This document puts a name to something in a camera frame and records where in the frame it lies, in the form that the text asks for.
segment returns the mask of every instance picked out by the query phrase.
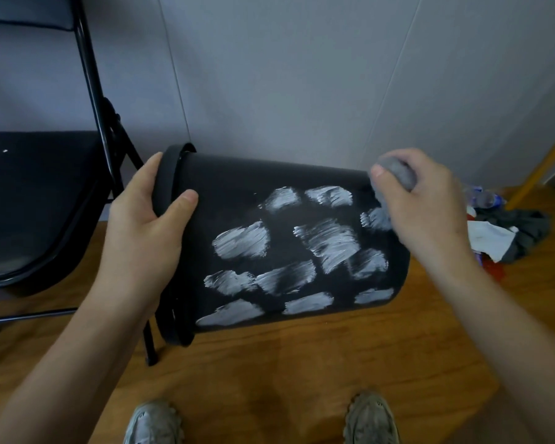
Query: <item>white foam smear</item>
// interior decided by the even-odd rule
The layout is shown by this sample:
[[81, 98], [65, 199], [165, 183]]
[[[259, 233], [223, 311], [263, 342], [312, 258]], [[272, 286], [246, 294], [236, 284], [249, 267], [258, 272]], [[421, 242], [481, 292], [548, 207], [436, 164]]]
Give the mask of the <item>white foam smear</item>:
[[300, 196], [292, 187], [282, 187], [275, 189], [267, 198], [263, 206], [270, 212], [276, 213], [285, 207], [293, 207], [302, 204]]
[[294, 235], [306, 248], [321, 259], [323, 272], [329, 274], [342, 261], [360, 250], [353, 229], [328, 218], [315, 226], [296, 226]]
[[217, 308], [215, 312], [198, 319], [195, 323], [198, 326], [232, 326], [261, 316], [263, 313], [264, 311], [258, 305], [237, 299]]
[[351, 278], [355, 281], [361, 281], [367, 279], [376, 271], [386, 271], [388, 261], [381, 251], [370, 248], [352, 255], [346, 260], [346, 266]]
[[377, 230], [387, 231], [392, 229], [391, 217], [388, 211], [382, 207], [375, 207], [374, 209], [364, 212], [360, 215], [360, 223], [362, 227], [369, 229], [372, 232]]
[[203, 284], [226, 296], [234, 296], [243, 290], [254, 291], [257, 288], [255, 276], [246, 271], [242, 274], [236, 274], [235, 271], [218, 271], [211, 276], [206, 276]]
[[295, 315], [304, 311], [317, 311], [333, 304], [333, 296], [327, 292], [311, 294], [294, 301], [286, 302], [285, 315]]
[[222, 259], [265, 257], [269, 247], [269, 231], [262, 221], [257, 221], [248, 227], [222, 232], [214, 239], [212, 246]]
[[388, 290], [376, 290], [370, 288], [370, 290], [362, 291], [356, 296], [356, 304], [370, 304], [375, 301], [385, 301], [386, 299], [392, 298], [395, 290], [389, 288]]
[[341, 205], [352, 205], [353, 197], [345, 188], [335, 185], [326, 185], [311, 188], [304, 192], [311, 201], [318, 202], [326, 207], [339, 207]]
[[291, 263], [283, 268], [277, 268], [264, 274], [259, 274], [255, 282], [263, 291], [273, 296], [293, 293], [300, 290], [307, 283], [311, 283], [317, 276], [312, 260]]

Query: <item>dark green cloth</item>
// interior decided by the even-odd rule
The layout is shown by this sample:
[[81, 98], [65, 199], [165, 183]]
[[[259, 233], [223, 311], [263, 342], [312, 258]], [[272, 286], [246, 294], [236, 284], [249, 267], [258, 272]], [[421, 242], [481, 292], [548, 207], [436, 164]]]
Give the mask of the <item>dark green cloth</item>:
[[518, 228], [516, 237], [502, 258], [502, 263], [512, 263], [528, 255], [530, 250], [551, 231], [551, 217], [540, 210], [476, 209], [477, 220], [509, 229]]

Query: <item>right arm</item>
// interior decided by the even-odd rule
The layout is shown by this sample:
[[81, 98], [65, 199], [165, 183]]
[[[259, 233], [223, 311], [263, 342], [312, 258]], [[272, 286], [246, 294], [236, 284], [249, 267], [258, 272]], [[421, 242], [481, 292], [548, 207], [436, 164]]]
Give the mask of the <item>right arm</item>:
[[409, 164], [417, 185], [407, 192], [375, 165], [393, 228], [451, 305], [527, 423], [555, 443], [555, 336], [495, 283], [474, 259], [458, 181], [416, 149], [389, 153]]

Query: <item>chair backrest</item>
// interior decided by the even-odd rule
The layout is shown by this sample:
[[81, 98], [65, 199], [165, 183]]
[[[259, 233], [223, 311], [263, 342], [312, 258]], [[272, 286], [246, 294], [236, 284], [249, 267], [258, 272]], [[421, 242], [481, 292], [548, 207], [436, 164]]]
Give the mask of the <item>chair backrest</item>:
[[72, 31], [71, 0], [0, 0], [0, 23]]

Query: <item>person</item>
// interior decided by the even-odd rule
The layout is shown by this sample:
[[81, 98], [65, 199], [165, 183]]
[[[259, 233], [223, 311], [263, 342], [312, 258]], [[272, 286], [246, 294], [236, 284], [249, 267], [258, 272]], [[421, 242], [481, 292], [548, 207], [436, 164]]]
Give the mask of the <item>person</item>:
[[[417, 185], [407, 192], [378, 165], [371, 169], [373, 182], [385, 196], [401, 242], [421, 262], [497, 374], [504, 400], [515, 407], [513, 418], [523, 419], [526, 438], [520, 432], [511, 437], [555, 443], [555, 336], [475, 261], [462, 193], [450, 170], [417, 149], [389, 154], [414, 169]], [[113, 202], [96, 280], [1, 412], [0, 444], [89, 440], [177, 267], [183, 230], [198, 203], [198, 194], [187, 190], [156, 217], [150, 198], [160, 158], [152, 156]], [[490, 406], [491, 416], [497, 410], [497, 405]], [[472, 436], [493, 442], [477, 426]], [[355, 444], [400, 441], [386, 402], [370, 392], [352, 403], [344, 436], [346, 443]], [[467, 441], [460, 433], [456, 438]], [[180, 420], [160, 401], [136, 410], [125, 438], [127, 444], [181, 441]]]

